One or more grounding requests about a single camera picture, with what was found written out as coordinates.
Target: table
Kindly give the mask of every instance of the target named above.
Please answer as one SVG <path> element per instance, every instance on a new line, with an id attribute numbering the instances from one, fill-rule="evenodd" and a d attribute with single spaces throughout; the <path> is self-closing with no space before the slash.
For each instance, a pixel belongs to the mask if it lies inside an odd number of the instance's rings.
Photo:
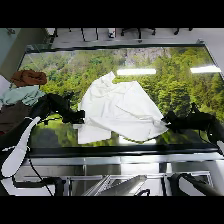
<path id="1" fill-rule="evenodd" d="M 32 57 L 34 63 L 29 61 L 28 56 Z M 186 116 L 190 103 L 196 102 L 201 111 L 216 113 L 217 118 L 224 121 L 221 74 L 193 74 L 190 71 L 192 67 L 215 64 L 204 44 L 74 47 L 60 51 L 45 49 L 39 54 L 30 51 L 25 55 L 20 69 L 35 69 L 35 64 L 48 76 L 48 83 L 40 89 L 62 96 L 73 91 L 74 110 L 90 84 L 102 75 L 110 71 L 116 75 L 119 68 L 155 68 L 155 75 L 117 76 L 114 83 L 138 81 L 163 115 L 172 109 L 177 115 Z M 145 143 L 131 142 L 112 133 L 110 140 L 79 145 L 77 130 L 60 120 L 51 121 L 48 126 L 39 124 L 32 132 L 30 145 L 41 155 L 46 152 L 75 157 L 217 151 L 210 144 L 204 143 L 194 130 L 187 130 L 182 135 L 167 131 Z"/>

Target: black border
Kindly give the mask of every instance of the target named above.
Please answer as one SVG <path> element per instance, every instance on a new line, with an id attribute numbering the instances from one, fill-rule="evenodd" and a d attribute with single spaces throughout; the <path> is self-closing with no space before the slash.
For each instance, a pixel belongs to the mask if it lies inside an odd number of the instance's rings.
<path id="1" fill-rule="evenodd" d="M 26 54 L 48 53 L 74 50 L 98 50 L 120 48 L 147 48 L 147 47 L 205 47 L 214 64 L 206 44 L 136 44 L 136 45 L 109 45 L 92 47 L 72 47 L 28 50 L 24 53 L 20 65 Z M 207 143 L 167 144 L 167 145 L 134 145 L 134 146 L 100 146 L 100 147 L 61 147 L 61 148 L 32 148 L 31 158 L 72 158 L 72 157 L 111 157 L 111 156 L 142 156 L 142 155 L 168 155 L 218 152 L 218 148 Z"/>

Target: teal towel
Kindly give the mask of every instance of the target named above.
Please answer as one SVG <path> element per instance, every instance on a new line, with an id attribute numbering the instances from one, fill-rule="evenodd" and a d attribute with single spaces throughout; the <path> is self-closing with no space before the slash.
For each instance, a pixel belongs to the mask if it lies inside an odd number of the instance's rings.
<path id="1" fill-rule="evenodd" d="M 45 93 L 39 90 L 38 85 L 8 89 L 0 96 L 0 103 L 12 105 L 22 100 L 25 105 L 33 106 L 44 95 Z"/>

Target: folded garment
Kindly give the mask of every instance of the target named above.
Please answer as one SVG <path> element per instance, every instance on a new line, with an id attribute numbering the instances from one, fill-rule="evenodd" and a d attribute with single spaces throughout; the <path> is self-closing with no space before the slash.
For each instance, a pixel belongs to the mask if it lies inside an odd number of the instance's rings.
<path id="1" fill-rule="evenodd" d="M 45 85 L 47 83 L 46 74 L 44 72 L 35 72 L 33 70 L 21 70 L 15 72 L 11 81 L 18 87 Z"/>
<path id="2" fill-rule="evenodd" d="M 113 84 L 114 78 L 110 72 L 95 80 L 79 104 L 86 113 L 85 124 L 78 129 L 79 144 L 110 139 L 111 131 L 146 141 L 168 130 L 162 113 L 137 81 Z"/>
<path id="3" fill-rule="evenodd" d="M 28 106 L 33 106 L 45 93 L 39 90 L 39 86 L 25 86 L 6 90 L 0 96 L 0 103 L 3 105 L 16 104 L 19 100 Z"/>
<path id="4" fill-rule="evenodd" d="M 15 105 L 4 105 L 0 112 L 0 131 L 6 133 L 12 130 L 29 115 L 31 108 L 22 101 L 18 101 Z"/>

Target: white shirt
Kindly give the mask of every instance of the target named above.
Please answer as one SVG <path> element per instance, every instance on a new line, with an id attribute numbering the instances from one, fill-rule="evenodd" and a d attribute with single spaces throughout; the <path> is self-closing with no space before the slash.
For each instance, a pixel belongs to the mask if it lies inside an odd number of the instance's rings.
<path id="1" fill-rule="evenodd" d="M 79 104 L 85 110 L 85 124 L 78 129 L 78 144 L 110 139 L 111 131 L 146 141 L 168 130 L 161 121 L 163 115 L 137 81 L 113 84 L 114 78 L 110 72 L 86 91 Z"/>

